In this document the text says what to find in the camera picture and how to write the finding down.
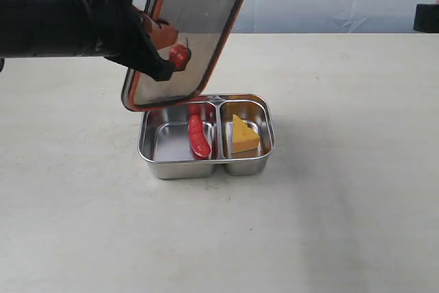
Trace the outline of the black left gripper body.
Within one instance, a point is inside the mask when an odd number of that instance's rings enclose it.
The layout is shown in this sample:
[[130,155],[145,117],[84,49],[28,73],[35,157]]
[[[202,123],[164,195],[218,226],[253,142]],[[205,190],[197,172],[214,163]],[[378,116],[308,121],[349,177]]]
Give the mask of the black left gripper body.
[[141,35],[139,14],[132,0],[75,0],[85,24],[74,35],[80,38],[74,56],[101,56],[137,70],[156,82],[172,77],[175,64],[160,56]]

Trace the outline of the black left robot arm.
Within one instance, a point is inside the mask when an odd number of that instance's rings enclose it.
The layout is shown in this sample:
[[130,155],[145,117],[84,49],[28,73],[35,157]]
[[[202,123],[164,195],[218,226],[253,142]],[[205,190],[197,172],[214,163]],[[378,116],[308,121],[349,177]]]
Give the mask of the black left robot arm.
[[1,59],[100,56],[168,81],[147,21],[132,0],[1,0]]

